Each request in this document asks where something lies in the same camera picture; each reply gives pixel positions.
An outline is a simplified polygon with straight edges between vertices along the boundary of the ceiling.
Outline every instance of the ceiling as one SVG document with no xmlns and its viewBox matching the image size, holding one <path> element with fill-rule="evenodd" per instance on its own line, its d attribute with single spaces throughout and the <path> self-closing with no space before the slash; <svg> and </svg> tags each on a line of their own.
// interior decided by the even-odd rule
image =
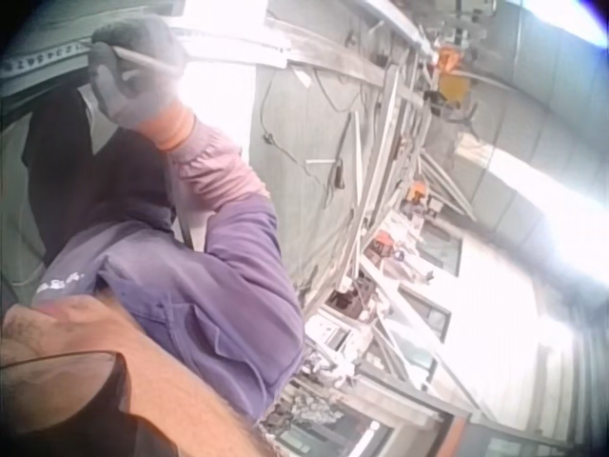
<svg viewBox="0 0 609 457">
<path fill-rule="evenodd" d="M 606 207 L 609 168 L 609 60 L 607 50 L 550 26 L 530 12 L 499 2 L 487 24 L 476 72 L 516 90 L 478 84 L 473 127 L 480 138 Z M 454 155 L 455 133 L 428 152 L 472 202 L 478 232 L 527 264 L 540 268 L 570 300 L 597 307 L 606 289 L 582 277 L 556 253 L 540 211 L 480 166 Z"/>
</svg>

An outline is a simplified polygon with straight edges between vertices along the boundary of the person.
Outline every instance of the person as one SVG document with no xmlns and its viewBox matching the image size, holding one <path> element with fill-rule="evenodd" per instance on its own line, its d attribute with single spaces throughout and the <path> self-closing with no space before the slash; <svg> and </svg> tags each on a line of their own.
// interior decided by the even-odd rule
<svg viewBox="0 0 609 457">
<path fill-rule="evenodd" d="M 3 316 L 3 449 L 11 455 L 271 455 L 251 429 L 301 363 L 303 317 L 265 185 L 176 81 L 158 17 L 92 35 L 90 84 L 119 128 L 96 154 L 79 92 L 33 113 L 23 162 L 47 267 Z M 206 252 L 175 240 L 166 168 L 213 211 Z"/>
</svg>

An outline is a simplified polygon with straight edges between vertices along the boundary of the glove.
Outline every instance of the glove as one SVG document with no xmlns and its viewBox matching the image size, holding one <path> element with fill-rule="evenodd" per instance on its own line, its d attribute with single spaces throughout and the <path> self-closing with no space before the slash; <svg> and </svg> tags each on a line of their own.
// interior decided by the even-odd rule
<svg viewBox="0 0 609 457">
<path fill-rule="evenodd" d="M 91 87 L 101 112 L 120 127 L 140 131 L 161 150 L 182 144 L 194 114 L 177 96 L 177 78 L 120 59 L 118 46 L 163 61 L 179 70 L 187 53 L 158 16 L 129 19 L 93 33 L 88 53 Z"/>
</svg>

